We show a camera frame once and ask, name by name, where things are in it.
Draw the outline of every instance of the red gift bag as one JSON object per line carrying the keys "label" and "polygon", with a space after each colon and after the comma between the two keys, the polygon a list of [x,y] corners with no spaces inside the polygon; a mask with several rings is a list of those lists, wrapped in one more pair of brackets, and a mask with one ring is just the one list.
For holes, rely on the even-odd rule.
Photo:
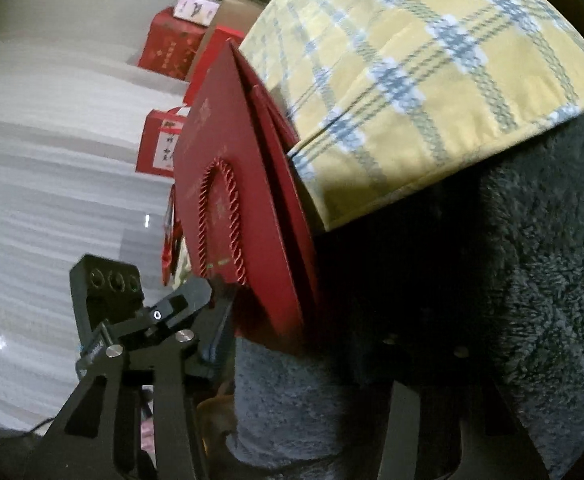
{"label": "red gift bag", "polygon": [[233,313],[240,332],[295,351],[326,326],[312,238],[284,151],[294,135],[242,63],[226,43],[194,100],[174,152],[179,217],[194,272],[252,290],[257,310]]}

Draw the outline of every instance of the white tiled floor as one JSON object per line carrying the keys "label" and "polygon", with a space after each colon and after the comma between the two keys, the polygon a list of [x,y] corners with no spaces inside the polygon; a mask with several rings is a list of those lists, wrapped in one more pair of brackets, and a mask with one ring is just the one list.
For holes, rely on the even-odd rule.
{"label": "white tiled floor", "polygon": [[0,0],[0,426],[54,415],[76,384],[82,254],[138,265],[147,303],[163,294],[170,182],[134,160],[146,114],[184,84],[126,62],[172,1]]}

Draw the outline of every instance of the screw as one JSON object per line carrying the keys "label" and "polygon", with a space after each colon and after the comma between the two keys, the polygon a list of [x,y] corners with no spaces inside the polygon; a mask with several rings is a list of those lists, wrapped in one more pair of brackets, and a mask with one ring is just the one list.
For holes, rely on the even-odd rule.
{"label": "screw", "polygon": [[105,351],[105,355],[107,355],[108,357],[118,357],[121,354],[123,354],[123,346],[121,345],[108,346],[108,348]]}
{"label": "screw", "polygon": [[174,336],[179,343],[189,343],[194,339],[194,332],[192,330],[179,330]]}

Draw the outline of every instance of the white label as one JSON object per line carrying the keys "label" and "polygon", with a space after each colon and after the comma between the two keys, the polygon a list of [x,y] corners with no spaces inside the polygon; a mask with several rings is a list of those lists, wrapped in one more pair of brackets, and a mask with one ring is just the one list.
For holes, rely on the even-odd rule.
{"label": "white label", "polygon": [[207,27],[212,22],[218,6],[219,3],[213,0],[179,0],[172,15]]}
{"label": "white label", "polygon": [[179,134],[159,132],[159,141],[156,143],[154,162],[152,164],[157,170],[174,170],[172,155],[178,139]]}

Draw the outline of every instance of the gray fleece blanket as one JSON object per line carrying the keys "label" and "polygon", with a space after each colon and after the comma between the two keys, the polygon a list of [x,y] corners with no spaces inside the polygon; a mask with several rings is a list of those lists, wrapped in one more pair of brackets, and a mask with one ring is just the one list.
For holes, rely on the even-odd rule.
{"label": "gray fleece blanket", "polygon": [[[319,240],[339,244],[349,259],[329,260],[332,286],[389,319],[440,316],[485,352],[559,479],[584,449],[584,115]],[[375,395],[329,359],[239,340],[238,428],[213,478],[374,478],[387,415]]]}

